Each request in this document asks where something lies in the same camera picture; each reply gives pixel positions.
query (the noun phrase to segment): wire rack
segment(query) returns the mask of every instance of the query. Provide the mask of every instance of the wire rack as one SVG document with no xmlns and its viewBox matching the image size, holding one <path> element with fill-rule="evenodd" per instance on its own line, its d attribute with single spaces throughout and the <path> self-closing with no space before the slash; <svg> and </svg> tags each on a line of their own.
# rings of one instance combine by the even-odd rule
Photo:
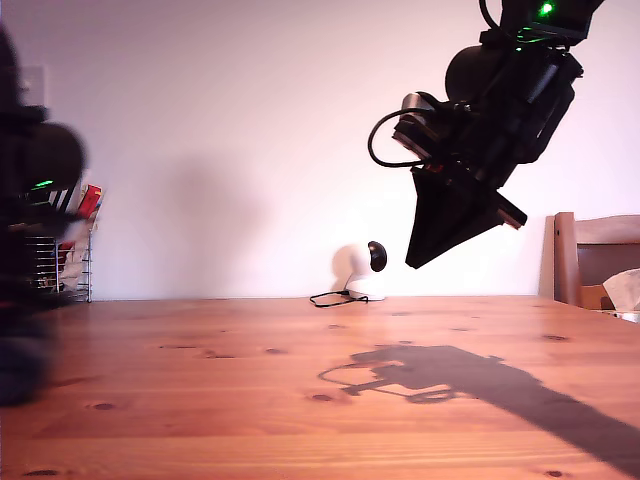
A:
<svg viewBox="0 0 640 480">
<path fill-rule="evenodd" d="M 91 302 L 91 233 L 84 245 L 60 244 L 52 237 L 29 237 L 27 245 L 35 254 L 33 288 Z"/>
</svg>

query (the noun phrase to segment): wooden tabletop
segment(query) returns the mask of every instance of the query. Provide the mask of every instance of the wooden tabletop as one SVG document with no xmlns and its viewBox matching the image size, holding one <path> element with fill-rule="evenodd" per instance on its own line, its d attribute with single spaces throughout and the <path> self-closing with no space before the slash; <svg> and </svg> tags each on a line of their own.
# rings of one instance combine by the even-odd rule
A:
<svg viewBox="0 0 640 480">
<path fill-rule="evenodd" d="M 640 325 L 535 297 L 95 303 L 2 479 L 640 478 Z"/>
</svg>

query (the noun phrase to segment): green light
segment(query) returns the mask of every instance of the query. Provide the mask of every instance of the green light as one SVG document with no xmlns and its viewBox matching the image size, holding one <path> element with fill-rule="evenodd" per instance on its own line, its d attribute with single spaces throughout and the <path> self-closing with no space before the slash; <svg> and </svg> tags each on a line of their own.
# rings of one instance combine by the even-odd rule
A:
<svg viewBox="0 0 640 480">
<path fill-rule="evenodd" d="M 553 11 L 553 5 L 550 4 L 550 3 L 545 3 L 542 6 L 542 8 L 540 9 L 539 15 L 541 17 L 545 17 L 545 16 L 549 15 L 552 11 Z"/>
<path fill-rule="evenodd" d="M 45 180 L 44 182 L 40 182 L 40 183 L 36 183 L 36 186 L 33 187 L 31 190 L 38 190 L 40 188 L 44 188 L 47 185 L 51 185 L 53 183 L 53 180 Z"/>
</svg>

